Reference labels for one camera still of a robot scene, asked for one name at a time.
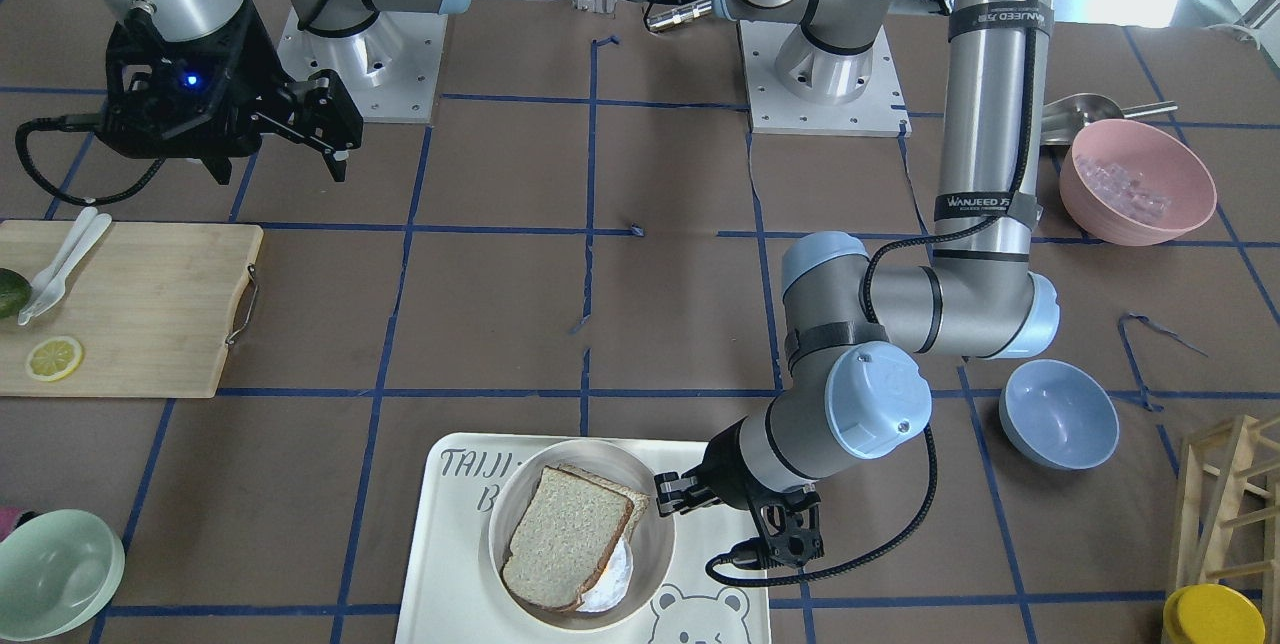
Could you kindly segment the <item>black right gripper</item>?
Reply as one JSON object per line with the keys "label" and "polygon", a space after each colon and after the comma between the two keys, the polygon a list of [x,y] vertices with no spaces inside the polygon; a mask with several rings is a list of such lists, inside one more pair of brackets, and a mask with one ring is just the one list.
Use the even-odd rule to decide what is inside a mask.
{"label": "black right gripper", "polygon": [[165,42],[145,3],[110,35],[102,142],[125,157],[192,157],[220,184],[230,157],[259,151],[264,134],[315,149],[334,183],[364,117],[332,69],[294,79],[283,69],[252,0],[215,32]]}

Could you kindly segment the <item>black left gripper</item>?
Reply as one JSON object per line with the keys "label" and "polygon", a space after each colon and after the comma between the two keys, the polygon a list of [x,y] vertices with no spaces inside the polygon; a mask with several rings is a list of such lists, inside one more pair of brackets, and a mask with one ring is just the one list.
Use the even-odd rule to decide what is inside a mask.
{"label": "black left gripper", "polygon": [[716,504],[750,513],[756,535],[724,556],[736,568],[801,568],[824,554],[814,481],[783,462],[763,414],[714,437],[696,467],[658,474],[654,483],[660,517]]}

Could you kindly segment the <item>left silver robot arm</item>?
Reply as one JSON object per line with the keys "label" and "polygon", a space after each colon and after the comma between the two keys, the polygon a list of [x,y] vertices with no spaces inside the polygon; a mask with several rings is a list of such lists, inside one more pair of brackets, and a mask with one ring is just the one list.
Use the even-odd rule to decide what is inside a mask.
{"label": "left silver robot arm", "polygon": [[819,481],[923,437],[931,466],[919,511],[874,551],[809,579],[872,562],[915,533],[937,488],[931,385],[915,353],[1005,360],[1043,352],[1057,294],[1029,269],[1053,0],[957,0],[934,230],[869,255],[817,230],[783,257],[790,388],[713,438],[685,474],[655,476],[658,515],[726,504],[756,535],[707,563],[801,568],[822,556]]}

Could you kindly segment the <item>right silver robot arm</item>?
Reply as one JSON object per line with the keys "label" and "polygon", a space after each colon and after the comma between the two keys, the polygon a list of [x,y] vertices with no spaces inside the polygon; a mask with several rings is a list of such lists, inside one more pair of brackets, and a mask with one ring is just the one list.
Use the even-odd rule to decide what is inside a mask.
{"label": "right silver robot arm", "polygon": [[471,0],[291,0],[275,44],[252,0],[102,0],[116,23],[100,114],[22,125],[15,147],[33,169],[31,132],[92,132],[125,157],[187,157],[227,184],[233,157],[265,134],[314,149],[335,182],[369,117],[424,120],[428,76],[410,20],[466,12]]}

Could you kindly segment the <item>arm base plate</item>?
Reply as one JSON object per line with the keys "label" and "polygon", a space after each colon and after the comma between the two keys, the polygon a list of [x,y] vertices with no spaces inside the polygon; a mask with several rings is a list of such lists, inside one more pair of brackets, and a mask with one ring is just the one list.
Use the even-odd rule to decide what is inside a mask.
{"label": "arm base plate", "polygon": [[436,101],[448,15],[381,12],[369,29],[325,38],[297,28],[289,12],[279,46],[294,79],[335,70],[369,123],[429,124]]}
{"label": "arm base plate", "polygon": [[797,24],[740,20],[739,35],[753,133],[913,133],[884,29],[850,56],[819,50]]}

